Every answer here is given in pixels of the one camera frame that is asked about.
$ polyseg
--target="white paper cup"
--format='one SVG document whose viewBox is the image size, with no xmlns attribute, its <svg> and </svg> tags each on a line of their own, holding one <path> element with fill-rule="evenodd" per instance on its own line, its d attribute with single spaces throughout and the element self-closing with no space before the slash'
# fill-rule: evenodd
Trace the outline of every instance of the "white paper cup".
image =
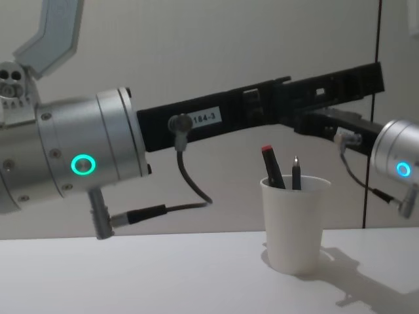
<svg viewBox="0 0 419 314">
<path fill-rule="evenodd" d="M 323 201 L 331 183 L 303 175 L 301 190 L 292 190 L 292 176 L 283 181 L 285 190 L 261 180 L 269 263 L 280 273 L 306 275 L 318 264 Z"/>
</svg>

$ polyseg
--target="green led ring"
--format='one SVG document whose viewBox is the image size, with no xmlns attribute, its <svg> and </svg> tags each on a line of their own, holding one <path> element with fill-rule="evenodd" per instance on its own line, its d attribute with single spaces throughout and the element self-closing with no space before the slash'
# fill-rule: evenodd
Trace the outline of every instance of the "green led ring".
<svg viewBox="0 0 419 314">
<path fill-rule="evenodd" d="M 90 164 L 92 165 L 88 171 L 82 172 L 82 171 L 77 170 L 76 163 L 81 159 L 87 159 L 90 162 Z M 71 170 L 73 170 L 73 172 L 76 175 L 89 175 L 95 169 L 96 169 L 96 161 L 95 161 L 95 159 L 93 159 L 93 157 L 91 157 L 89 155 L 80 154 L 80 155 L 77 155 L 76 157 L 74 157 L 73 160 L 71 161 Z"/>
</svg>

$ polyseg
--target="pen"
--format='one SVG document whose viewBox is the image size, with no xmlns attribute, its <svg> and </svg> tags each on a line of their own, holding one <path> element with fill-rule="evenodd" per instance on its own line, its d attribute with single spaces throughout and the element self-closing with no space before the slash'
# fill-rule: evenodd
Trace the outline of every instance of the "pen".
<svg viewBox="0 0 419 314">
<path fill-rule="evenodd" d="M 272 188 L 285 188 L 282 174 L 278 163 L 276 162 L 274 150 L 271 145 L 262 147 L 262 155 L 266 172 L 268 173 L 268 183 Z"/>
<path fill-rule="evenodd" d="M 293 190 L 301 190 L 301 168 L 297 156 L 294 157 L 293 162 Z"/>
</svg>

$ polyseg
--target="pen tip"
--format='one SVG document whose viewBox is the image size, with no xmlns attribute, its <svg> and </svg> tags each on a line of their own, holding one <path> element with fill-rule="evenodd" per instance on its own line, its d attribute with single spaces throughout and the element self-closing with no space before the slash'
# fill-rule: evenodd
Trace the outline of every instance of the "pen tip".
<svg viewBox="0 0 419 314">
<path fill-rule="evenodd" d="M 269 149 L 272 149 L 272 145 L 267 145 L 267 146 L 262 147 L 263 152 Z"/>
</svg>

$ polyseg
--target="black marker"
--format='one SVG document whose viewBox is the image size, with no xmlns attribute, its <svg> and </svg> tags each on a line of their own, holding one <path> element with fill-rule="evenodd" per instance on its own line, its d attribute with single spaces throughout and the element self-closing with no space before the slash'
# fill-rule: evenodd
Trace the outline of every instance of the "black marker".
<svg viewBox="0 0 419 314">
<path fill-rule="evenodd" d="M 268 173 L 268 183 L 272 188 L 285 188 L 282 174 L 278 163 L 276 162 L 274 150 L 271 145 L 262 147 L 262 155 L 266 172 Z"/>
</svg>

